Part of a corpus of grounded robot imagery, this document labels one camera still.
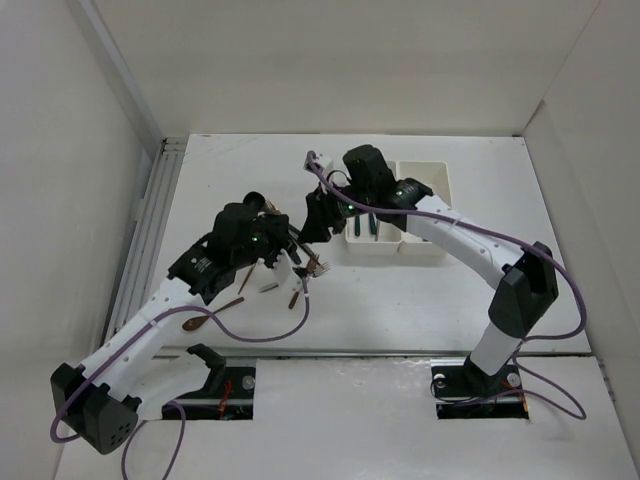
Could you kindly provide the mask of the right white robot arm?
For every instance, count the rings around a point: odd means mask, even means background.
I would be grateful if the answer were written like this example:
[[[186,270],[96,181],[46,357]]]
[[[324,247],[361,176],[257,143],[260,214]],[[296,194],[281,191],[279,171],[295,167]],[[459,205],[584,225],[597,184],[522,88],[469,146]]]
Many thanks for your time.
[[[348,219],[373,213],[381,222],[419,237],[475,271],[495,291],[489,324],[463,369],[465,386],[487,393],[499,371],[558,297],[551,253],[543,244],[532,252],[514,240],[496,238],[453,210],[429,186],[415,178],[396,178],[382,152],[365,144],[343,157],[347,183],[328,179],[331,160],[307,153],[305,170],[319,179],[306,198],[307,217],[299,239],[327,243]]]

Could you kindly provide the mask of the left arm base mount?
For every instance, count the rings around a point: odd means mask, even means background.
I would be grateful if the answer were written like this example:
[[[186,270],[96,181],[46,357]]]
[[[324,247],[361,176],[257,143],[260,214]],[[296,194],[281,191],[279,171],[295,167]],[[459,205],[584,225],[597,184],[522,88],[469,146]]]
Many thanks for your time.
[[[207,368],[201,387],[174,400],[187,420],[245,421],[254,414],[256,364],[228,360],[204,344],[187,349],[190,359],[198,358]]]

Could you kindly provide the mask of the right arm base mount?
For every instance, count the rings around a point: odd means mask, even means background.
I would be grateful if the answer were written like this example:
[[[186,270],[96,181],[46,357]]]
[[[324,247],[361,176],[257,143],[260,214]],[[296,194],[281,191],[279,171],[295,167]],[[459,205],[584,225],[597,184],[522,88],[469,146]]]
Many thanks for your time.
[[[487,375],[467,358],[436,359],[430,371],[439,420],[529,419],[520,372],[513,363]]]

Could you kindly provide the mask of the copper round spoon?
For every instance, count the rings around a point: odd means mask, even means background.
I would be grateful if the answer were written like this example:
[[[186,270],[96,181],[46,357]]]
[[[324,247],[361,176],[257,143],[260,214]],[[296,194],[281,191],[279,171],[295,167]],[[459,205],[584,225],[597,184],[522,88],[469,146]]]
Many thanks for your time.
[[[242,292],[245,289],[248,281],[250,280],[250,278],[251,278],[256,266],[257,266],[257,263],[254,263],[253,265],[251,265],[249,267],[249,269],[248,269],[248,271],[247,271],[247,273],[246,273],[246,275],[245,275],[245,277],[244,277],[244,279],[243,279],[243,281],[242,281],[242,283],[241,283],[241,285],[240,285],[240,287],[238,289],[238,292],[237,292],[238,295],[242,294]]]

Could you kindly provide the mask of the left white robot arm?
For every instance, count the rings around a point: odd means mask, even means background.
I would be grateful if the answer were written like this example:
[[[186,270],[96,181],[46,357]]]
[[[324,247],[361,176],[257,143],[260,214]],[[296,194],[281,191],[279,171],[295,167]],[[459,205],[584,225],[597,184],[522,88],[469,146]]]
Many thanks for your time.
[[[73,432],[68,441],[81,438],[108,455],[139,422],[161,418],[164,406],[180,395],[217,394],[226,361],[202,343],[163,369],[144,370],[165,345],[186,335],[185,322],[197,316],[214,319],[209,305],[234,284],[239,271],[257,262],[273,271],[278,285],[307,290],[288,216],[251,192],[224,206],[211,231],[169,267],[158,290],[110,340],[78,365],[63,363],[54,370],[51,439],[64,442],[58,426],[65,424]]]

